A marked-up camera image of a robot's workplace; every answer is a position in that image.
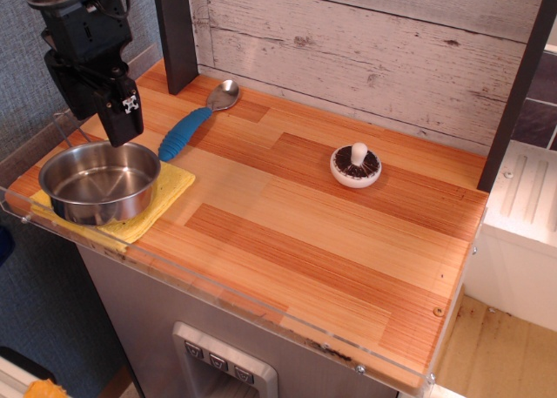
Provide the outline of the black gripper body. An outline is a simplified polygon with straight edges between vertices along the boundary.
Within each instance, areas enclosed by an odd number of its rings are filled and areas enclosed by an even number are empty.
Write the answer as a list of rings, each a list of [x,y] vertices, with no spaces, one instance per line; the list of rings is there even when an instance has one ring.
[[[44,56],[49,73],[80,120],[97,114],[94,91],[115,78],[131,78],[122,59],[130,34],[43,34],[42,38],[50,46]]]

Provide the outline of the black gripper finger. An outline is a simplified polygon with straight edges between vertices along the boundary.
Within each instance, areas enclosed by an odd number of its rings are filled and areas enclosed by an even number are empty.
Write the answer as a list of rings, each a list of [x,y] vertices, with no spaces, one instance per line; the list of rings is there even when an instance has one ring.
[[[138,88],[128,76],[115,78],[94,91],[93,101],[112,146],[124,145],[144,131]]]

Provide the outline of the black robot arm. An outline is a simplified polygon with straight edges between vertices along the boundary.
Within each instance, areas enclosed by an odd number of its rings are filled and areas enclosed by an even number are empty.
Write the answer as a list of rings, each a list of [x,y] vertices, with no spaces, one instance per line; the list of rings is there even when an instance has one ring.
[[[73,115],[98,115],[114,147],[144,130],[140,97],[122,59],[131,0],[26,0],[45,22],[47,69]]]

